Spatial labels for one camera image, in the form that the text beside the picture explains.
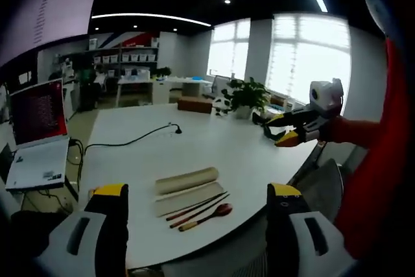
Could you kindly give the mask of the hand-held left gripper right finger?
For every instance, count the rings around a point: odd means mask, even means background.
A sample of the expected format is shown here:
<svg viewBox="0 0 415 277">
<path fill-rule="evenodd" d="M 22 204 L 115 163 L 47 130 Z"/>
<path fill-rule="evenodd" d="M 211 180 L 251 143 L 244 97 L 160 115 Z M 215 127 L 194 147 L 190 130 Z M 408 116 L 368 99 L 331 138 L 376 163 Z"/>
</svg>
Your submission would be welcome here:
<svg viewBox="0 0 415 277">
<path fill-rule="evenodd" d="M 340 231 L 295 187 L 269 183 L 266 213 L 268 276 L 347 276 L 355 266 Z"/>
</svg>

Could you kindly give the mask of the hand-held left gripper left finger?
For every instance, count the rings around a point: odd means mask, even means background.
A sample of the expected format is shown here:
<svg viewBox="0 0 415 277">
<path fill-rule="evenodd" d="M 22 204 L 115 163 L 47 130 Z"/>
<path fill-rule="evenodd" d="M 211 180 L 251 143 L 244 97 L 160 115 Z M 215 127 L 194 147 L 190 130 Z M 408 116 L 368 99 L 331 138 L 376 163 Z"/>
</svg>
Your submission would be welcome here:
<svg viewBox="0 0 415 277">
<path fill-rule="evenodd" d="M 108 184 L 49 234 L 37 264 L 46 276 L 127 276 L 127 242 L 128 184 Z"/>
</svg>

